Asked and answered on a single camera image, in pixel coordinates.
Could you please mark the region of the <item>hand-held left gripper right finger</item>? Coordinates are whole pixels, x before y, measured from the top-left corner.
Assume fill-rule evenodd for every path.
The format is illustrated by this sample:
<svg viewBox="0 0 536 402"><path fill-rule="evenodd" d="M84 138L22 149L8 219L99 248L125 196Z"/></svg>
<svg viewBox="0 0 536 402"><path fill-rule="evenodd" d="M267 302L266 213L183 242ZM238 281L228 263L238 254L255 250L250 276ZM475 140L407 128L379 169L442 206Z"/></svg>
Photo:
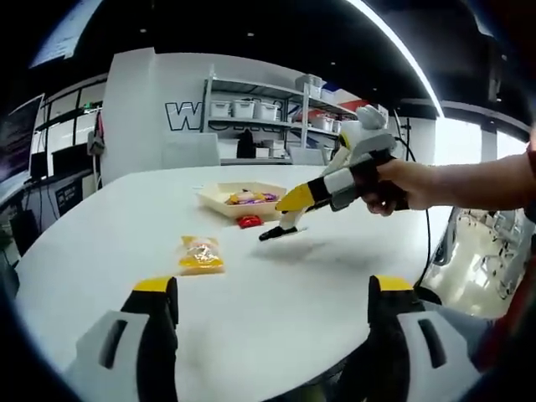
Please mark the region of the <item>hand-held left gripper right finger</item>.
<svg viewBox="0 0 536 402"><path fill-rule="evenodd" d="M459 401L481 378L466 339L427 311L403 278L368 284L368 345L374 365L370 401Z"/></svg>

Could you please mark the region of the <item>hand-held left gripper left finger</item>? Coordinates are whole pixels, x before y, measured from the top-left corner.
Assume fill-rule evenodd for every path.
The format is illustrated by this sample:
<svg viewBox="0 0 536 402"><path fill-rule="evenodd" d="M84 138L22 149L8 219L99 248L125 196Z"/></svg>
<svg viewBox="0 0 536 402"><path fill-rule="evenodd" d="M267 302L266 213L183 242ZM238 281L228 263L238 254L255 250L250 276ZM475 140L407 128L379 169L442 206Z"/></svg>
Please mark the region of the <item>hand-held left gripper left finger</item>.
<svg viewBox="0 0 536 402"><path fill-rule="evenodd" d="M77 341L68 384L83 401L176 401L177 325L176 278L139 282Z"/></svg>

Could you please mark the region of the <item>person's right hand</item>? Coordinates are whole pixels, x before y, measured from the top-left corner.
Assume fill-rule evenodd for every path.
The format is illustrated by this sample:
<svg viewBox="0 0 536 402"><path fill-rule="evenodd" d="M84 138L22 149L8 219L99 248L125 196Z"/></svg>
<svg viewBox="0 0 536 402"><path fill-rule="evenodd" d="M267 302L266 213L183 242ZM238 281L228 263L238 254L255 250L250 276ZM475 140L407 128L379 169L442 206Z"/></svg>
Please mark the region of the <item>person's right hand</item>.
<svg viewBox="0 0 536 402"><path fill-rule="evenodd" d="M380 182L389 182L406 192L409 209L428 209L426 185L428 183L428 167L417 162L405 162L393 159L377 166ZM395 201L386 201L377 193L366 193L362 200L368 211L383 217L390 216L396 207Z"/></svg>

